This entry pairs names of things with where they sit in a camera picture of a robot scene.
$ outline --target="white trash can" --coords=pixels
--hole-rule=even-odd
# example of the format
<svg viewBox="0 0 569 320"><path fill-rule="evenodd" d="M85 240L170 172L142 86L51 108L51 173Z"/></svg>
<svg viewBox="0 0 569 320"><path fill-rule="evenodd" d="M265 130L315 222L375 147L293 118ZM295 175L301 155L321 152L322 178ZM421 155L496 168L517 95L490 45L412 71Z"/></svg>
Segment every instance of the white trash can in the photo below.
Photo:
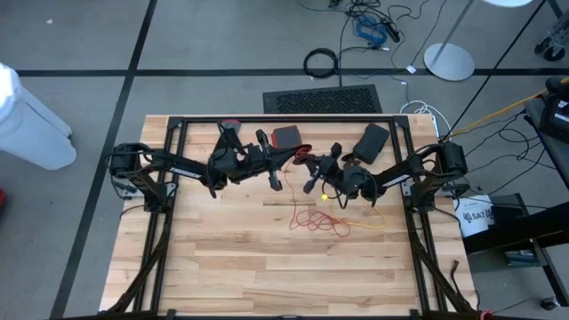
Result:
<svg viewBox="0 0 569 320"><path fill-rule="evenodd" d="M16 72L0 63L0 149L57 170L77 158L71 128L26 90Z"/></svg>

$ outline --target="yellow cable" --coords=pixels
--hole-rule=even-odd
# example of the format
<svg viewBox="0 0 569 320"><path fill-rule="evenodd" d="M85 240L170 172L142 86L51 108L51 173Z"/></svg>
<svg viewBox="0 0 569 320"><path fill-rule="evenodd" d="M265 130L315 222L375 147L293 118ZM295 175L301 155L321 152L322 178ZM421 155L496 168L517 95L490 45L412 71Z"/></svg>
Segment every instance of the yellow cable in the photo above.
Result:
<svg viewBox="0 0 569 320"><path fill-rule="evenodd" d="M328 200L328 195L323 194L322 195L322 200L326 201ZM387 221L385 220L385 216L383 215L383 213L381 211L379 211L377 208L373 208L383 219L383 224L380 225L372 225L372 224L367 224L367 223L362 223L362 222L348 222L345 220L342 220L340 218L338 218L338 216L336 215L336 213L334 212L334 204L333 202L330 204L330 212L332 213L332 216L336 219L336 221L340 222L340 223L345 223L349 226L354 226L354 227L362 227L362 228L372 228L372 229L380 229L380 228L385 228L387 226Z"/></svg>
<svg viewBox="0 0 569 320"><path fill-rule="evenodd" d="M567 82L569 82L569 78L565 78L565 79L561 80L561 83L562 83L562 84L565 84L565 83L567 83ZM479 124L483 123L484 121L486 121L486 120L488 120L488 119L491 119L491 118L493 118L493 117L495 117L495 116L499 116L499 115L501 115L501 114L503 114L503 113L505 113L505 112L508 112L508 111L510 111L511 109L513 109L513 108L515 108L515 107L521 105L522 103L524 103L524 102L526 102L526 101L528 101L528 100L535 99L535 98L539 97L540 95L542 95L542 94L545 93L546 91L547 91L547 89L543 89L543 90L541 90L540 92L534 94L534 95L531 96L531 97L527 97L527 98L522 99L522 100L520 100L520 101L518 101L518 102L514 102L514 103L510 104L509 106L503 108L502 110L498 110L498 111L496 111L496 112L494 112L494 113L492 113L492 114L490 114L490 115L488 115L488 116L484 116L484 117L482 117L480 120L477 120L476 122L474 122L474 123L472 123L472 124L469 124L469 125L467 125L467 126L465 126L465 127L463 127L463 128L460 128L459 130L454 131L454 132L453 132L453 135L450 135L448 138L454 137L454 136L456 136L456 135L458 135L458 134L460 134L460 133L462 133L462 132L467 131L467 130L470 129L470 128L476 127L476 126L478 126Z"/></svg>

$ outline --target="white wire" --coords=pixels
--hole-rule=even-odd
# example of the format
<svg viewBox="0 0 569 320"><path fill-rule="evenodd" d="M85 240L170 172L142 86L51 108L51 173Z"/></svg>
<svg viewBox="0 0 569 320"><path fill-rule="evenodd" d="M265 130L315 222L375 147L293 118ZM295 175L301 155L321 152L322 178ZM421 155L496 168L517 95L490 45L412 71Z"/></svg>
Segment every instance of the white wire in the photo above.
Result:
<svg viewBox="0 0 569 320"><path fill-rule="evenodd" d="M420 108L418 108L418 109L416 109L415 111L413 111L414 114L421 114L421 115L429 114L429 115L432 115L432 116L433 116L433 113L431 112L431 110L437 112L437 114L438 114L441 118L443 118L443 121L445 121L445 124L446 124L446 126L448 127L448 131L450 132L449 136L452 136L452 135L453 135L453 132L451 132L451 124L448 123L448 121L446 120L445 116L443 116L443 114L442 114L440 111L438 111L437 108L428 105L425 101L413 100L413 101L407 102L407 103L405 103L405 104L401 107L401 109L399 109L399 113L401 113L401 114L404 113L405 108L411 106L411 105L414 104L414 103L420 103L420 104L421 104L421 107L420 107Z"/></svg>

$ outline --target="white stand base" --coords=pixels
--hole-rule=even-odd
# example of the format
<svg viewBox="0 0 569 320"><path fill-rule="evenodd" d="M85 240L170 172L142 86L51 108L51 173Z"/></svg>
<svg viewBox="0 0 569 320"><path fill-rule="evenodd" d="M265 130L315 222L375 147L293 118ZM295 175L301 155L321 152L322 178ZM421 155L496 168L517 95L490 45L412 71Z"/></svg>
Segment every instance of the white stand base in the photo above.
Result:
<svg viewBox="0 0 569 320"><path fill-rule="evenodd" d="M436 62L433 62L442 44L433 44L423 56L425 66L435 76L449 81L468 79L474 73L474 59L458 45L446 44Z"/></svg>

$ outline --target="wooden table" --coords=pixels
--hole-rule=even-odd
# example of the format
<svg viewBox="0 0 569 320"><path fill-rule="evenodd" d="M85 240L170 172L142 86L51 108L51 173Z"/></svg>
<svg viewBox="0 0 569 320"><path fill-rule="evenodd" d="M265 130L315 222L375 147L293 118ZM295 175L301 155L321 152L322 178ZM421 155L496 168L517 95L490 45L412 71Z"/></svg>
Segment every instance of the wooden table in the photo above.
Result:
<svg viewBox="0 0 569 320"><path fill-rule="evenodd" d="M147 116L140 141L161 148L168 117ZM409 120L416 148L436 142L429 116L412 115ZM239 138L244 144L256 143L257 129L270 134L274 128L285 125L289 124L243 124ZM367 126L365 123L297 125L303 142L312 144L315 154L328 154L336 141L348 153ZM184 156L205 162L218 138L215 124L190 125ZM401 134L399 139L405 158ZM388 140L373 165L366 167L379 173L394 164L393 145ZM331 231L311 232L302 227L290 230L292 190L286 185L283 172L279 173L284 188L280 192L268 186L267 177L263 174L241 185L230 184L218 193L217 199L198 181L180 178L160 300L161 314L174 308L177 315L408 316L410 309L421 309L398 187L390 188L376 205L385 216L385 228L353 227L348 237L339 238ZM305 166L290 165L286 178L294 188L299 211L331 210L331 202L320 199L319 184L310 195L301 191L309 178ZM136 204L141 204L141 200L127 201L124 208ZM437 205L453 212L448 199L437 199ZM335 212L351 221L382 223L370 204L360 198L350 201L346 210L336 206ZM100 309L113 305L136 276L148 216L142 209L136 209L122 218ZM438 212L431 212L429 217L441 271L448 278L453 260L458 260L461 264L456 280L462 294L476 306L456 221ZM424 270L431 309L437 309L432 278ZM148 309L151 287L147 285L143 309Z"/></svg>

